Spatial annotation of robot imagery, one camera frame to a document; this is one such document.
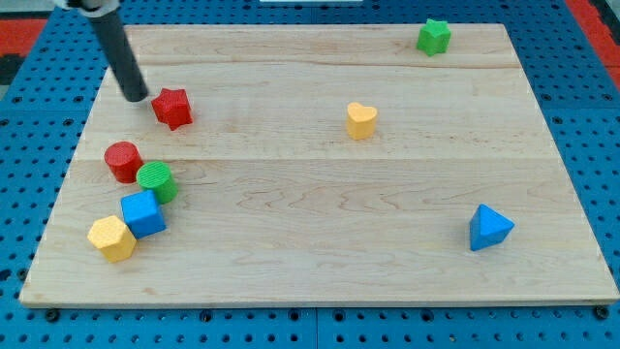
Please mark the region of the white rod mount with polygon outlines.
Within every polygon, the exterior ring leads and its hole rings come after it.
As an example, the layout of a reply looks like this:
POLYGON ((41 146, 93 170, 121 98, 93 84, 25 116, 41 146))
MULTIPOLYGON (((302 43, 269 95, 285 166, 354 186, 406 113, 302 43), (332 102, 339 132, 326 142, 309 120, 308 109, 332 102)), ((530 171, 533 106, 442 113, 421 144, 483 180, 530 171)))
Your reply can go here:
POLYGON ((78 10, 86 17, 102 17, 116 11, 119 0, 52 0, 52 3, 63 10, 78 10))

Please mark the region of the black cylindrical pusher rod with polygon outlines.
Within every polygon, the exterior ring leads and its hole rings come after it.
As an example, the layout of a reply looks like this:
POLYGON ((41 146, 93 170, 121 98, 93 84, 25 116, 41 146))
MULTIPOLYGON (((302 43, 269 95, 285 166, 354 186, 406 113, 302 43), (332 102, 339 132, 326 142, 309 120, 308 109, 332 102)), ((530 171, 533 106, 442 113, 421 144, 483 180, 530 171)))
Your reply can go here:
POLYGON ((129 44, 117 6, 100 6, 89 18, 119 88, 128 102, 148 95, 145 80, 129 44))

